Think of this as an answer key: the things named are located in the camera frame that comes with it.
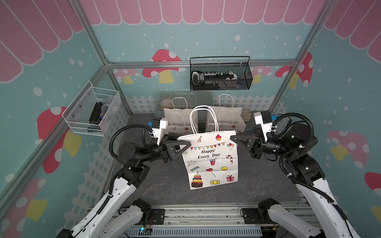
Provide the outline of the white paper gift bag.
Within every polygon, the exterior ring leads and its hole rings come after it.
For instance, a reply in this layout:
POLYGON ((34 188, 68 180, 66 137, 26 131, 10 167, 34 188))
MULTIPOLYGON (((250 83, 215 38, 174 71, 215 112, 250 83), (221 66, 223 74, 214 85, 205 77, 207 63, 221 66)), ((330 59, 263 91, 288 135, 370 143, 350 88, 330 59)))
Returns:
POLYGON ((182 149, 182 158, 186 167, 191 190, 215 187, 238 181, 237 144, 231 140, 236 131, 221 131, 216 114, 210 106, 195 107, 190 113, 192 133, 177 140, 187 142, 182 149), (198 111, 207 111, 214 120, 210 132, 197 132, 192 115, 198 111))

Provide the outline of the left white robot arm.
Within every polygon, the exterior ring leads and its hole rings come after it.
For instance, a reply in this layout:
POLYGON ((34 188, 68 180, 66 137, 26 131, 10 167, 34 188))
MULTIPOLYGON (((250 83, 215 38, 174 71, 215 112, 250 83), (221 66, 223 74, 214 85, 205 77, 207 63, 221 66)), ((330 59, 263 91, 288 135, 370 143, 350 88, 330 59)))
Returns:
POLYGON ((179 159, 191 147, 189 141, 180 140, 177 134, 167 134, 158 145, 140 147, 132 142, 125 142, 114 152, 114 142, 119 134, 133 128, 148 127, 130 125, 116 131, 109 143, 111 156, 122 164, 122 168, 113 176, 109 189, 95 207, 72 229, 63 229, 59 238, 118 238, 128 228, 151 218, 151 205, 138 199, 118 217, 115 213, 143 183, 150 168, 145 163, 163 160, 165 163, 179 159))

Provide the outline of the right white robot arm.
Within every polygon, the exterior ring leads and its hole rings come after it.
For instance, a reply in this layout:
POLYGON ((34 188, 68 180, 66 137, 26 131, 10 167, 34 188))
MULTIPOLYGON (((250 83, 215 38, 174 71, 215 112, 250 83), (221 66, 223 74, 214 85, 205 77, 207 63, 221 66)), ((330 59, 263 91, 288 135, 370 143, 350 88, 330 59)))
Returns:
POLYGON ((255 159, 275 156, 273 161, 302 193, 320 226, 296 217, 273 198, 263 200, 254 210, 242 209, 245 222, 253 223, 256 217, 261 224, 279 225, 297 238, 359 237, 333 197, 322 168, 308 154, 318 143, 311 120, 299 113, 271 115, 264 111, 255 113, 255 123, 252 131, 233 135, 231 141, 255 159))

